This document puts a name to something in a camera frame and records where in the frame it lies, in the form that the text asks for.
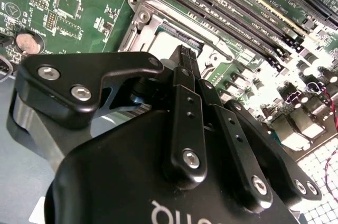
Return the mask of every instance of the red wire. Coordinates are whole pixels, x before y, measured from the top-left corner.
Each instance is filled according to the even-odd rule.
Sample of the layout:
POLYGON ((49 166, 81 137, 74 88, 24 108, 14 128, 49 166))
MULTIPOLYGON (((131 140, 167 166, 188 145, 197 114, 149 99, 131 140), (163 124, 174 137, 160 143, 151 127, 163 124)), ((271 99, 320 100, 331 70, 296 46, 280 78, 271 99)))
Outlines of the red wire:
MULTIPOLYGON (((335 109, 334 101, 332 100, 331 96, 327 93, 326 89, 324 89, 324 94, 330 100, 331 111, 333 112, 333 120, 334 120, 334 124, 335 124, 335 127, 336 127, 336 131, 338 132, 338 119, 337 119, 337 116, 336 116, 336 109, 335 109)), ((325 179, 325 186, 327 188, 327 191, 329 192, 329 194, 331 194, 331 196, 333 197, 333 199, 338 203, 338 199, 333 195, 332 190, 328 186, 328 173, 327 173, 328 167, 330 166, 330 160, 337 153, 338 153, 338 149, 336 149, 335 151, 333 151, 333 153, 331 154, 331 156, 326 160, 326 164, 325 164, 325 177, 324 177, 324 179, 325 179)))

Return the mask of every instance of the black metal arm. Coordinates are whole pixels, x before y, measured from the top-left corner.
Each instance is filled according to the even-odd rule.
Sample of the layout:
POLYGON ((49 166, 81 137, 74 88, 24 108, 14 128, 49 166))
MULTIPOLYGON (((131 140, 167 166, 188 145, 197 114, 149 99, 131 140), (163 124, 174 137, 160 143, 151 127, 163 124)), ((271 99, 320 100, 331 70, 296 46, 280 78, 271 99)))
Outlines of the black metal arm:
POLYGON ((35 55, 18 69, 7 128, 56 171, 46 223, 297 223, 317 185, 236 101, 222 105, 179 46, 35 55), (92 138, 91 120, 150 104, 92 138))

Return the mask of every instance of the silver screw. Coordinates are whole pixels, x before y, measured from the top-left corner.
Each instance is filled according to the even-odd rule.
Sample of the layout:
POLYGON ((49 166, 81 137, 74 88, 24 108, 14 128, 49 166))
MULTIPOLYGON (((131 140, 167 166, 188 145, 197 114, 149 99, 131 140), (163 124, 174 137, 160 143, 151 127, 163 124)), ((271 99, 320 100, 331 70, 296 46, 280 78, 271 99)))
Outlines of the silver screw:
POLYGON ((150 15, 146 11, 141 11, 138 16, 143 23, 148 22, 150 19, 150 15))
POLYGON ((158 67, 158 62, 157 62, 156 59, 150 57, 148 60, 149 60, 149 62, 150 62, 151 64, 153 64, 154 66, 158 67))
POLYGON ((190 150, 184 151, 183 160, 192 169, 197 169, 200 166, 200 159, 193 151, 190 150))
POLYGON ((182 73, 184 73, 185 75, 189 76, 188 70, 186 70, 185 68, 182 68, 181 70, 182 70, 182 73))
POLYGON ((234 104, 234 107, 235 107, 237 110, 242 110, 242 107, 241 107, 239 104, 234 104))
POLYGON ((298 181, 297 179, 295 180, 295 184, 297 186, 297 189, 301 192, 301 194, 306 194, 306 189, 304 187, 304 185, 302 185, 302 183, 300 181, 298 181))
POLYGON ((318 194, 318 191, 316 190, 315 186, 313 186, 310 182, 307 182, 306 184, 313 194, 315 194, 315 195, 318 194))
POLYGON ((212 85, 211 85, 210 82, 206 81, 206 82, 205 82, 205 85, 206 85, 209 89, 212 89, 212 85))
POLYGON ((45 80, 57 80, 60 77, 59 71, 52 67, 40 67, 37 73, 45 80))
POLYGON ((268 188, 266 187, 266 185, 264 184, 264 182, 257 176, 253 176, 252 177, 252 183, 254 185, 254 187, 256 188, 256 190, 262 194, 262 195, 266 195, 268 194, 268 188))
POLYGON ((91 98, 91 92, 88 88, 82 86, 75 86, 71 89, 72 96, 79 101, 88 101, 91 98))

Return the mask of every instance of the motherboard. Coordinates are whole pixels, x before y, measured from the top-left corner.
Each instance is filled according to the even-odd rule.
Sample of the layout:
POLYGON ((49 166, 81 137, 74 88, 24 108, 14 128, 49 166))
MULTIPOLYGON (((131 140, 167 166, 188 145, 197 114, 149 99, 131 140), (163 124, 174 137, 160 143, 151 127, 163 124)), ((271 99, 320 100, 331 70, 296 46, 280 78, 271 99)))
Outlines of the motherboard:
POLYGON ((182 44, 223 102, 240 101, 293 150, 334 115, 317 117, 330 106, 324 91, 338 92, 338 0, 0 2, 4 74, 29 55, 147 51, 166 60, 182 44))

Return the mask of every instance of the mounting hole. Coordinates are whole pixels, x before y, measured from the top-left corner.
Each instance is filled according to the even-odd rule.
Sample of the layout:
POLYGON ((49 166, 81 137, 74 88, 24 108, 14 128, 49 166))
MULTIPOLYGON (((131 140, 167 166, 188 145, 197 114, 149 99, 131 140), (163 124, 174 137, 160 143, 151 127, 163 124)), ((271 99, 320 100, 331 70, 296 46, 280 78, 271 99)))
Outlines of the mounting hole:
POLYGON ((235 125, 235 124, 236 124, 231 118, 229 118, 228 120, 229 120, 229 122, 230 122, 232 125, 235 125))
POLYGON ((187 112, 186 115, 191 119, 195 117, 195 115, 192 112, 187 112))
POLYGON ((239 135, 236 135, 235 137, 239 142, 243 142, 243 139, 239 135))
POLYGON ((130 3, 135 6, 137 4, 137 0, 130 0, 130 3))

